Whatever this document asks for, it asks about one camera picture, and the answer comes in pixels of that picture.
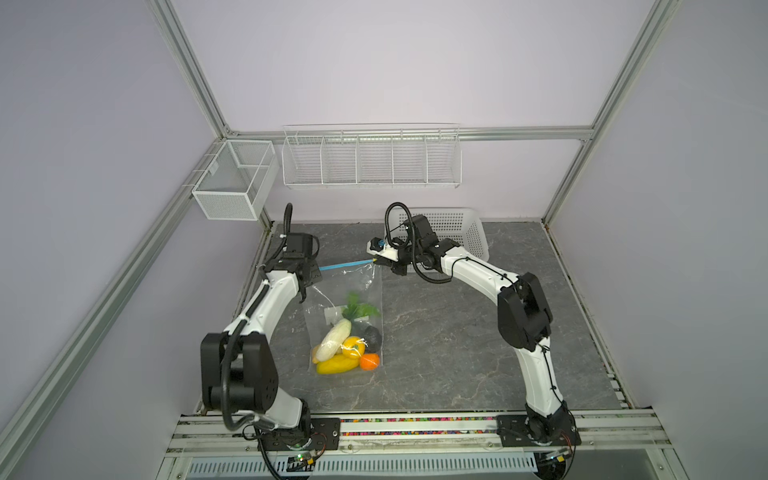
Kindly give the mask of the white plastic basket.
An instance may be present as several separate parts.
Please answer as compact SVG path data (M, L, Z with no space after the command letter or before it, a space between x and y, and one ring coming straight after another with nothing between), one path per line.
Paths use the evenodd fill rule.
M481 260L489 259L489 247L479 214L471 208L419 207L411 215L423 215L439 239L450 238Z

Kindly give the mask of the clear zip top bag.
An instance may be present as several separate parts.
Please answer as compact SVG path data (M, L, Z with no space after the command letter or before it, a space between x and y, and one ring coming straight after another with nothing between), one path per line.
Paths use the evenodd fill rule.
M372 261L329 265L303 303L310 371L321 376L371 373L383 364L383 280Z

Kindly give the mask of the green leafy vegetable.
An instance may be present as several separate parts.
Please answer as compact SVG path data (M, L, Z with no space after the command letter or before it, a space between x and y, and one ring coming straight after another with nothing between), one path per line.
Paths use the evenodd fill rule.
M347 296L347 304L342 309L342 317L346 320L357 320L363 317L380 317L380 310L372 304L360 301L360 297L355 292L350 292Z

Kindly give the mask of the white radish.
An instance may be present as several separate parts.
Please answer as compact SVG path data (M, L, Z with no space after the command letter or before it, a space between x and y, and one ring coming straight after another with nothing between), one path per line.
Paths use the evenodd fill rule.
M316 363L320 363L334 357L344 341L350 336L351 328L352 322L350 320L342 319L338 321L317 346L313 354L313 360Z

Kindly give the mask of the black avocado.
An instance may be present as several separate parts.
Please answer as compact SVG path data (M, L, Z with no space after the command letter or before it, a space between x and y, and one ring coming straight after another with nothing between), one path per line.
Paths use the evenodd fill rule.
M356 327L354 335L363 341L367 353L379 353L381 351L383 337L381 331L375 326L363 325Z

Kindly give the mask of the orange fruit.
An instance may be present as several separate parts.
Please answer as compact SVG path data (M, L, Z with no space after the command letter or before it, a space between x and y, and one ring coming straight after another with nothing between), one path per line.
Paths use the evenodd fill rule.
M381 364L381 359L378 354L367 353L360 357L359 368L364 371L376 370Z

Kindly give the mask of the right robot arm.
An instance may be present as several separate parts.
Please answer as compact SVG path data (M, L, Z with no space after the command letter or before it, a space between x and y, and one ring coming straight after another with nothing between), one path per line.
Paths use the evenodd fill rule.
M524 435L536 445L581 444L575 418L561 393L551 360L553 315L539 279L479 259L458 242L439 238L429 220L402 202L385 210L385 236L371 240L374 263L404 276L413 270L433 284L462 282L493 302L497 330L513 348L525 386Z

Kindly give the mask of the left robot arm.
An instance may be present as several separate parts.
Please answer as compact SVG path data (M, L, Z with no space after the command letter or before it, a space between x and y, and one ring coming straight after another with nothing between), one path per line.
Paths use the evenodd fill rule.
M283 215L283 233L275 252L257 270L258 288L241 313L220 333L200 345L201 397L221 413L228 430L255 430L264 448L295 450L311 443L311 414L306 401L279 386L270 340L284 311L321 280L319 240L292 230L293 205Z

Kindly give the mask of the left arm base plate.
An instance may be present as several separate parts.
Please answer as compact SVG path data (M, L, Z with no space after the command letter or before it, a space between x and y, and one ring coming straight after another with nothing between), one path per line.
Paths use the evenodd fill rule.
M267 451L335 451L341 440L341 419L312 417L293 429L276 429L259 434Z

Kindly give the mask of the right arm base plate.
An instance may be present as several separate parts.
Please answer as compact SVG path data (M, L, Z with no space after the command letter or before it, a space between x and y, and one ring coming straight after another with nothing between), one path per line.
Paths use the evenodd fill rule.
M499 415L496 426L504 447L577 447L582 444L574 419L562 410L547 417L535 412Z

